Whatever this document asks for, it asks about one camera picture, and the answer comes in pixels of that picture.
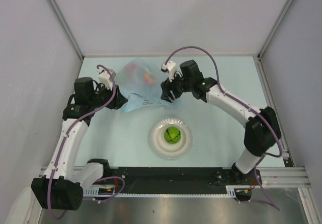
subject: light blue tabletop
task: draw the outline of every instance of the light blue tabletop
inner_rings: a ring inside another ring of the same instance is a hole
[[[116,73],[133,58],[85,58],[79,77],[98,81],[96,65],[102,64]],[[173,57],[180,63],[194,59],[204,77],[216,78],[215,69],[206,56]],[[166,57],[145,57],[159,68]],[[244,101],[265,108],[267,103],[252,57],[215,57],[221,84]],[[103,109],[92,118],[79,147],[76,166],[84,166],[91,158],[107,159],[114,167],[231,167],[244,150],[244,128],[215,106],[182,94],[175,108],[142,107],[133,112]],[[167,117],[183,120],[191,129],[191,150],[183,157],[168,160],[158,156],[148,143],[152,126]],[[278,153],[275,145],[271,153]],[[265,157],[262,167],[282,167],[282,159]]]

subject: green round object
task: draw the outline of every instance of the green round object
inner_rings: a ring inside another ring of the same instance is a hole
[[[165,140],[168,143],[175,144],[181,139],[181,132],[177,127],[168,127],[164,134]]]

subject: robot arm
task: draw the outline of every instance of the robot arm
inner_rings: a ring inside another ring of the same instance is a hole
[[[168,72],[169,78],[161,83],[163,91],[161,99],[173,102],[183,92],[192,92],[196,99],[215,105],[235,118],[245,128],[245,150],[233,165],[233,168],[242,175],[248,174],[260,157],[275,144],[275,140],[267,126],[249,109],[252,108],[259,112],[270,123],[278,138],[280,138],[281,132],[274,110],[270,107],[259,109],[251,104],[248,104],[249,108],[240,105],[226,96],[227,93],[233,94],[225,88],[224,93],[220,90],[215,79],[204,78],[194,60],[182,63],[180,69],[182,76],[177,73],[177,67],[174,62],[169,61],[162,65],[162,71]]]
[[[108,161],[101,159],[89,160],[84,169],[73,175],[79,145],[93,115],[76,124],[74,123],[81,116],[103,106],[113,94],[110,75],[101,67],[98,72],[100,83],[96,83],[96,89],[94,89],[93,82],[95,81],[92,78],[86,77],[75,80],[75,93],[71,95],[67,107],[64,109],[64,121],[54,155],[44,175],[41,178],[34,178],[31,184],[31,188],[43,208],[48,208],[47,190],[52,170],[55,170],[50,195],[52,209],[77,210],[82,203],[83,190],[90,187],[96,180],[110,176]],[[116,94],[107,108],[119,109],[126,102],[127,99],[121,95],[118,86],[116,86]],[[72,129],[67,135],[67,130],[72,125]]]

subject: white wall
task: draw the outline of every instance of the white wall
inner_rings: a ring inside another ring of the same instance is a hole
[[[56,0],[85,56],[257,54],[286,0]]]
[[[80,61],[46,0],[0,0],[0,223],[49,161]]]
[[[322,211],[322,0],[296,0],[263,58],[298,166],[305,166]]]

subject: plastic bag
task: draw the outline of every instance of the plastic bag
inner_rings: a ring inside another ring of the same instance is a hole
[[[129,62],[115,76],[121,94],[128,99],[122,111],[130,112],[143,106],[173,107],[174,104],[160,98],[160,84],[166,77],[155,64],[146,63],[143,58]]]

